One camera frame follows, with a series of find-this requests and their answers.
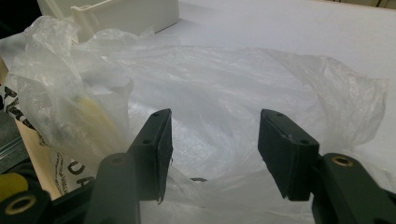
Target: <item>brass screw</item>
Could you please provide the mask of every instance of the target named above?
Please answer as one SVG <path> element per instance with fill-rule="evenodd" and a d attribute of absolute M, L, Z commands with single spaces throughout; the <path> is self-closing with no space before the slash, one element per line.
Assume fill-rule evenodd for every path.
<path fill-rule="evenodd" d="M 26 211 L 27 209 L 29 209 L 30 207 L 32 207 L 35 204 L 36 198 L 35 195 L 26 195 L 23 197 L 20 197 L 16 200 L 14 200 L 14 202 L 10 203 L 7 207 L 6 207 L 6 214 L 7 215 L 16 215 L 19 213 L 22 213 L 24 211 Z"/>

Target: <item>screw hole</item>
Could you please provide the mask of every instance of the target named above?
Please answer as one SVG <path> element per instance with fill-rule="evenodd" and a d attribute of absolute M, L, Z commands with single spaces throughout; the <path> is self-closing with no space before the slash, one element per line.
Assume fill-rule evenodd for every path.
<path fill-rule="evenodd" d="M 35 195 L 27 195 L 16 199 L 6 208 L 6 214 L 16 215 L 22 213 L 35 204 Z"/>
<path fill-rule="evenodd" d="M 353 166 L 353 161 L 341 156 L 333 157 L 332 161 L 340 166 L 348 166 L 348 167 Z"/>

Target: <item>white surface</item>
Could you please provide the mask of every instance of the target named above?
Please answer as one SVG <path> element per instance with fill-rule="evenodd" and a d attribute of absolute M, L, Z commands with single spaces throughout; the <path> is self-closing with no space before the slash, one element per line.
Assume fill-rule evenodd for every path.
<path fill-rule="evenodd" d="M 178 21 L 177 0 L 37 0 L 37 3 L 43 15 L 79 24 L 80 42 L 106 28 L 140 35 L 147 27 L 159 32 Z"/>
<path fill-rule="evenodd" d="M 161 32 L 182 45 L 259 47 L 329 55 L 369 77 L 388 77 L 389 98 L 375 139 L 358 149 L 396 170 L 396 10 L 316 0 L 182 0 L 180 21 Z M 0 40 L 10 66 L 21 35 Z"/>

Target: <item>white plastic bag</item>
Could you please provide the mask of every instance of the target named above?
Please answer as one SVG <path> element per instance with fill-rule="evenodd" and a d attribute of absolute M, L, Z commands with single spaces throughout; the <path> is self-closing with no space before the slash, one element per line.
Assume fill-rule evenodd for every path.
<path fill-rule="evenodd" d="M 64 103 L 67 108 L 77 107 L 76 100 L 62 100 L 64 95 L 75 99 L 75 92 L 90 90 L 87 94 L 96 99 L 95 104 L 111 111 L 118 104 L 104 104 L 119 99 L 107 100 L 104 90 L 111 88 L 102 85 L 121 89 L 115 91 L 118 96 L 127 95 L 117 81 L 125 74 L 134 81 L 128 104 L 131 134 L 126 142 L 132 142 L 149 114 L 172 109 L 174 154 L 165 200 L 161 205 L 142 203 L 144 223 L 313 222 L 310 204 L 282 200 L 265 169 L 257 149 L 261 109 L 277 110 L 293 119 L 319 140 L 321 153 L 353 154 L 350 149 L 375 136 L 384 115 L 388 81 L 357 74 L 329 57 L 268 49 L 150 45 L 117 30 L 105 30 L 72 46 L 73 30 L 65 21 L 39 19 L 27 32 L 32 39 L 11 68 L 7 84 L 24 94 L 22 112 L 50 144 L 54 141 L 46 125 L 63 118 L 61 112 L 53 114 L 52 107 Z M 41 51 L 45 57 L 36 57 Z M 57 75 L 43 78 L 43 74 Z M 43 93 L 52 91 L 48 85 L 59 83 L 72 89 L 76 85 L 75 91 Z M 101 83 L 100 88 L 94 83 Z M 98 99 L 98 92 L 105 97 Z M 70 110 L 66 114 L 65 118 L 73 119 Z M 111 113 L 109 117 L 117 118 Z M 121 135 L 127 133 L 120 127 Z M 79 145 L 62 141 L 60 147 L 63 144 L 66 155 L 89 167 L 109 152 L 97 156 L 87 151 L 95 160 L 90 163 L 78 158 Z M 196 183 L 192 177 L 208 181 Z"/>

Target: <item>plastic bag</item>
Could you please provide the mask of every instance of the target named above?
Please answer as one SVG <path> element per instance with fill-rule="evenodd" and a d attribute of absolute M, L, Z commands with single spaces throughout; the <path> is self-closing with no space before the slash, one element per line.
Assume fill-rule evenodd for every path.
<path fill-rule="evenodd" d="M 282 200 L 265 169 L 257 149 L 261 109 L 277 110 L 293 119 L 321 143 L 321 153 L 353 154 L 354 146 L 375 136 L 384 115 L 388 81 L 357 74 L 329 57 L 268 49 L 150 45 L 117 30 L 99 32 L 88 42 L 71 46 L 73 29 L 65 21 L 37 21 L 28 34 L 46 41 L 36 43 L 33 38 L 28 42 L 27 52 L 17 58 L 7 84 L 18 87 L 22 94 L 58 82 L 60 79 L 31 78 L 59 74 L 62 69 L 50 71 L 55 63 L 64 65 L 64 74 L 73 75 L 60 81 L 70 83 L 68 86 L 86 80 L 83 75 L 92 80 L 107 77 L 103 83 L 114 83 L 113 78 L 127 74 L 134 81 L 127 110 L 131 124 L 127 142 L 132 142 L 149 114 L 172 109 L 174 154 L 165 199 L 161 205 L 141 203 L 144 223 L 313 222 L 310 203 Z M 29 54 L 30 46 L 35 45 L 48 56 Z M 111 78 L 103 76 L 109 68 L 113 69 Z M 96 92 L 94 85 L 76 85 L 77 91 Z M 29 94 L 32 99 L 40 96 Z M 58 92 L 53 96 L 63 97 Z M 73 100 L 65 102 L 75 105 Z M 46 110 L 39 108 L 46 106 L 21 98 L 21 109 L 29 120 L 42 118 L 39 114 Z M 58 114 L 45 117 L 50 118 L 47 121 L 59 119 Z M 32 123 L 40 132 L 46 131 L 39 127 L 46 123 Z M 51 143 L 48 132 L 42 134 Z M 64 153 L 79 160 L 73 145 L 69 143 Z M 192 177 L 208 181 L 196 183 Z"/>
<path fill-rule="evenodd" d="M 28 28 L 26 51 L 6 80 L 18 95 L 6 101 L 19 107 L 45 144 L 95 171 L 101 159 L 132 143 L 125 120 L 133 82 L 109 63 L 84 61 L 78 70 L 81 62 L 70 54 L 76 31 L 72 23 L 50 18 Z"/>

